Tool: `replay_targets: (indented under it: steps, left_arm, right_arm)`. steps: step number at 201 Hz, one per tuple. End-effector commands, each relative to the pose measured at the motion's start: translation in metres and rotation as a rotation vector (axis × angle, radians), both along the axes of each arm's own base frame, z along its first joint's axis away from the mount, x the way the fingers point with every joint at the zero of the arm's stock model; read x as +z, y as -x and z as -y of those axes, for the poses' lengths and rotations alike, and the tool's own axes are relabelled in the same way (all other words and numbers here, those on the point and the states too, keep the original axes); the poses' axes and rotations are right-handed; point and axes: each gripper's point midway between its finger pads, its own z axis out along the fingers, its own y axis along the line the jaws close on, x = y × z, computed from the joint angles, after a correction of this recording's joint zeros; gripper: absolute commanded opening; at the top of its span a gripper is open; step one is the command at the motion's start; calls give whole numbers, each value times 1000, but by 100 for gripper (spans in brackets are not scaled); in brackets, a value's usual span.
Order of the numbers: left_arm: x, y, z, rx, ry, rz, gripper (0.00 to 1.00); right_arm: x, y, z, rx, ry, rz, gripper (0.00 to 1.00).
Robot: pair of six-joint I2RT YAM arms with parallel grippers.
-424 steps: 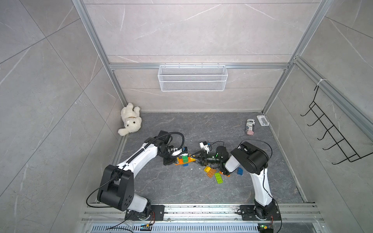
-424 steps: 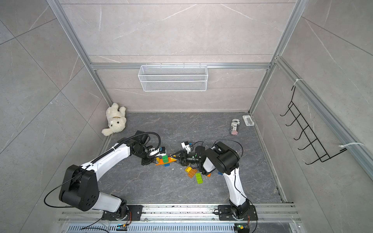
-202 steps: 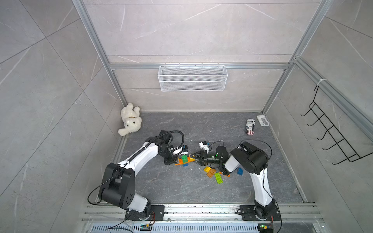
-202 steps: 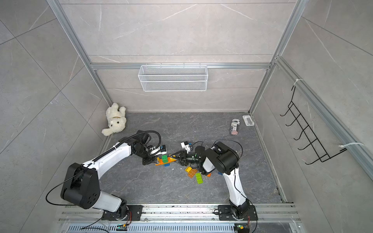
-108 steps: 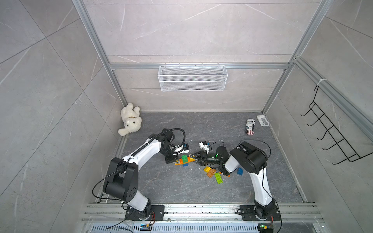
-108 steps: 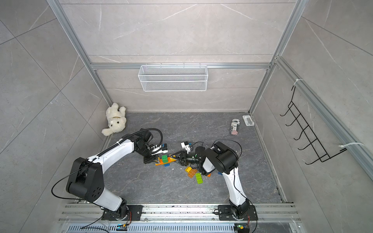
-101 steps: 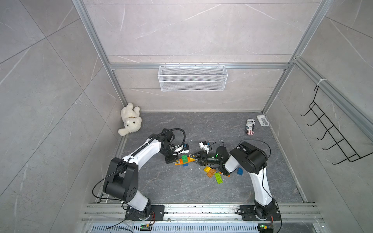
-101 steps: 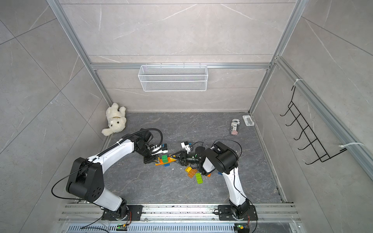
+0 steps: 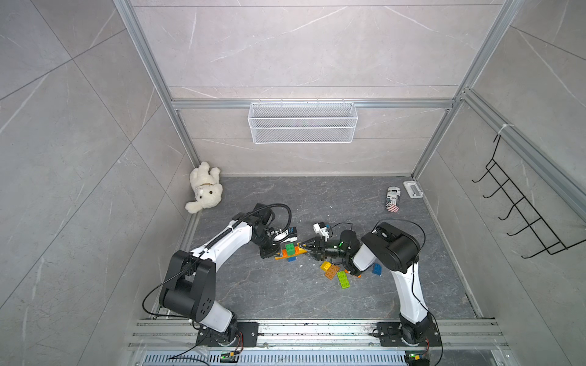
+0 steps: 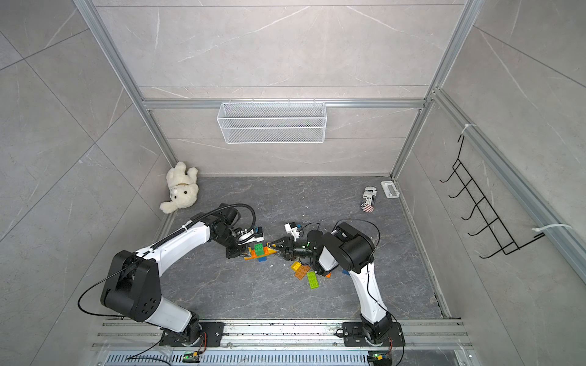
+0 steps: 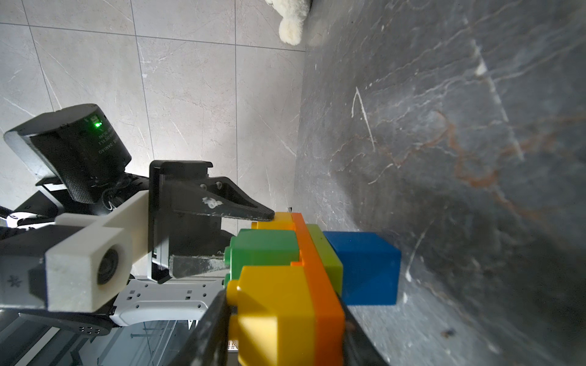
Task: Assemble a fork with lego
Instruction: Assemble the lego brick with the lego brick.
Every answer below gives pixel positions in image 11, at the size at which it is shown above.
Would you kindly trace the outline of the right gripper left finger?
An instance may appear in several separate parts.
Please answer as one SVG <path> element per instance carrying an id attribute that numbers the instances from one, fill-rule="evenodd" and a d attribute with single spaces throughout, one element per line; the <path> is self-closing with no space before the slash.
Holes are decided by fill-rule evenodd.
<path id="1" fill-rule="evenodd" d="M 227 291 L 221 290 L 169 365 L 225 366 L 228 359 L 230 315 Z"/>

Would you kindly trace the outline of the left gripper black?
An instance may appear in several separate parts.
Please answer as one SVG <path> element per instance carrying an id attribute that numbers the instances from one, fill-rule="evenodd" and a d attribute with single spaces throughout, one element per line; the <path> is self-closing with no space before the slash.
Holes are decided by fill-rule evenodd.
<path id="1" fill-rule="evenodd" d="M 233 235 L 222 218 L 272 221 L 274 210 L 227 177 L 207 178 L 206 161 L 154 160 L 149 167 L 147 277 L 162 284 L 228 270 L 224 250 Z"/>

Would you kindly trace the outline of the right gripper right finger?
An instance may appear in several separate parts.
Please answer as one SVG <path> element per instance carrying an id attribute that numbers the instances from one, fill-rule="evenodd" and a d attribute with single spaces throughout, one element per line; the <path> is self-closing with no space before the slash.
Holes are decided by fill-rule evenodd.
<path id="1" fill-rule="evenodd" d="M 338 297 L 338 300 L 345 316 L 343 364 L 345 366 L 388 366 L 387 361 L 377 351 L 341 297 Z"/>

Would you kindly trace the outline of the orange 2x4 lego plate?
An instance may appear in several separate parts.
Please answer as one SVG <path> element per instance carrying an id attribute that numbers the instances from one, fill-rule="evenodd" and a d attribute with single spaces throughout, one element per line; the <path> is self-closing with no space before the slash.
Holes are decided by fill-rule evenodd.
<path id="1" fill-rule="evenodd" d="M 295 226 L 315 313 L 314 364 L 342 365 L 345 330 L 345 315 L 342 306 L 320 260 L 303 216 L 293 213 L 291 219 Z"/>

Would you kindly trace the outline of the dark green lego brick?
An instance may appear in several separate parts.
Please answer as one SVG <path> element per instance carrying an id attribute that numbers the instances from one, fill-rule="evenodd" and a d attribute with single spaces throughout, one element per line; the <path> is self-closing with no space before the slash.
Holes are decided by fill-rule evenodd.
<path id="1" fill-rule="evenodd" d="M 244 266 L 290 265 L 299 261 L 297 237 L 291 230 L 242 229 L 230 239 L 224 251 L 224 263 L 229 273 L 224 286 L 241 276 Z"/>

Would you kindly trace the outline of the yellow lego brick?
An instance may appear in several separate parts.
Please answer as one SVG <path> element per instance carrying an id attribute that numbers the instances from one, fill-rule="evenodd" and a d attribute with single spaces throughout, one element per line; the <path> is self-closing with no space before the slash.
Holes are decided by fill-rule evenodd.
<path id="1" fill-rule="evenodd" d="M 252 222 L 253 230 L 295 230 L 295 223 L 289 212 L 276 212 L 272 221 Z"/>
<path id="2" fill-rule="evenodd" d="M 313 365 L 315 312 L 300 266 L 245 266 L 227 286 L 242 365 Z"/>

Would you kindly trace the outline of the blue lego block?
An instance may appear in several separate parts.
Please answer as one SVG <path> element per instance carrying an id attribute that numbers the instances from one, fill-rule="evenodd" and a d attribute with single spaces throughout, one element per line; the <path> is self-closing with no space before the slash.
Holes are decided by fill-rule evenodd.
<path id="1" fill-rule="evenodd" d="M 376 233 L 326 231 L 343 265 L 341 298 L 347 306 L 397 302 L 401 251 Z"/>

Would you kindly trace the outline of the lime green lego plate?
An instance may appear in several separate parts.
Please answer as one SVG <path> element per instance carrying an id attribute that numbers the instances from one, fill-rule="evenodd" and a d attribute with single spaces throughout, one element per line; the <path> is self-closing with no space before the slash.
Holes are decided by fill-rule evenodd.
<path id="1" fill-rule="evenodd" d="M 317 224 L 308 224 L 307 227 L 332 287 L 338 295 L 341 295 L 343 290 L 343 264 L 320 227 Z"/>

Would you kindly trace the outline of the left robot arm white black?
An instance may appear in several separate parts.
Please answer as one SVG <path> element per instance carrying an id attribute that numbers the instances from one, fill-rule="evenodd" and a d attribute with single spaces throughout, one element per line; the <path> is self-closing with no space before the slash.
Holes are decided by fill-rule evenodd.
<path id="1" fill-rule="evenodd" d="M 4 135 L 37 192 L 2 209 L 1 307 L 103 336 L 115 326 L 199 320 L 224 281 L 226 218 L 273 210 L 207 161 L 155 160 L 148 176 L 98 105 L 40 114 Z"/>

